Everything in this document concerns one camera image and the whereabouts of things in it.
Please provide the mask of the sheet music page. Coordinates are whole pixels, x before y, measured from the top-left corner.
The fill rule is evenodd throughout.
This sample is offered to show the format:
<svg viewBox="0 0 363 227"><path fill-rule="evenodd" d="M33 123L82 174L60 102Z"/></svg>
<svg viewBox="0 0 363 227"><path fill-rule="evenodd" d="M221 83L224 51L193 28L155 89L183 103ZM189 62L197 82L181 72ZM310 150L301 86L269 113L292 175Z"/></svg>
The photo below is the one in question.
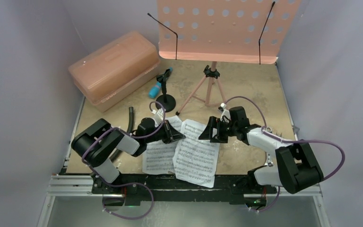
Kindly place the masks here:
<svg viewBox="0 0 363 227"><path fill-rule="evenodd" d="M181 133L186 138L177 143L173 168L176 179L213 188L220 145L208 140L199 140L199 135L205 127L194 120L183 121Z"/></svg>
<svg viewBox="0 0 363 227"><path fill-rule="evenodd" d="M161 140L147 144L142 172L149 175L174 174L173 157L177 144L178 141L164 144Z"/></svg>

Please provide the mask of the black microphone desk stand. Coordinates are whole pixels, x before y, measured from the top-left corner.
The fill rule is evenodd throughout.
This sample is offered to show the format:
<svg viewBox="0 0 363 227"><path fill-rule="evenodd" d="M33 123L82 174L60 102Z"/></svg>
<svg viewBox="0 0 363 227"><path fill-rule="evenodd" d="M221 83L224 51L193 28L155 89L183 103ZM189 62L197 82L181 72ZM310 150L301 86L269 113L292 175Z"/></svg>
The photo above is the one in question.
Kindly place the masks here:
<svg viewBox="0 0 363 227"><path fill-rule="evenodd" d="M161 85L162 91L162 94L156 99L156 101L165 108L166 113L172 111L176 106L175 98L172 95L167 94L167 80L169 79L172 71L172 68L168 68L163 74L156 76L156 80Z"/></svg>

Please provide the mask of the pink music stand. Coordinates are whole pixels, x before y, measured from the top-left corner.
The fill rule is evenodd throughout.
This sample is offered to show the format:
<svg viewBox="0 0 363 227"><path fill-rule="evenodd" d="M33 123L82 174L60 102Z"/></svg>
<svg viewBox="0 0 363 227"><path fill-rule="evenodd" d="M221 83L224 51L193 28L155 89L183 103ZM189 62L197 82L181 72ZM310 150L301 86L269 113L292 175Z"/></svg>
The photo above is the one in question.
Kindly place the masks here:
<svg viewBox="0 0 363 227"><path fill-rule="evenodd" d="M298 0L159 0L164 59L274 64Z"/></svg>

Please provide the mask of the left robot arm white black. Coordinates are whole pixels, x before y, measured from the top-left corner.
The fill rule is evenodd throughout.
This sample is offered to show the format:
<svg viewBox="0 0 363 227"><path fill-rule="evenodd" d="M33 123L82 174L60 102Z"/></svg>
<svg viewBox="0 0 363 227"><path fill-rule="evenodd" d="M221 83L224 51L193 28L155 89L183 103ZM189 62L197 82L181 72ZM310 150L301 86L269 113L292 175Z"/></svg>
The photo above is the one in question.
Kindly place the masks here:
<svg viewBox="0 0 363 227"><path fill-rule="evenodd" d="M146 151L149 143L162 141L169 144L185 138L168 120L156 126L154 119L144 118L134 134L127 134L101 118L77 135L71 142L71 148L104 180L104 188L109 193L117 193L121 190L122 180L118 178L120 171L110 160L114 150L138 157Z"/></svg>

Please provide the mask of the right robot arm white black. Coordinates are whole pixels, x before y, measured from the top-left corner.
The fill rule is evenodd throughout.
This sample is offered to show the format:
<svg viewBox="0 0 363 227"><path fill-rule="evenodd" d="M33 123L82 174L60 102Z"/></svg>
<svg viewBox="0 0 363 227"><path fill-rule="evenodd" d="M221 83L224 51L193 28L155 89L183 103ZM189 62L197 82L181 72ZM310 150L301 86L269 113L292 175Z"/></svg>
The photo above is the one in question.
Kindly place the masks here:
<svg viewBox="0 0 363 227"><path fill-rule="evenodd" d="M248 146L259 148L276 158L275 166L260 166L250 170L243 179L251 192L265 185L284 187L290 194L320 183L323 171L308 142L294 142L251 124L242 106L224 110L221 117L211 116L199 140L227 143L230 137Z"/></svg>

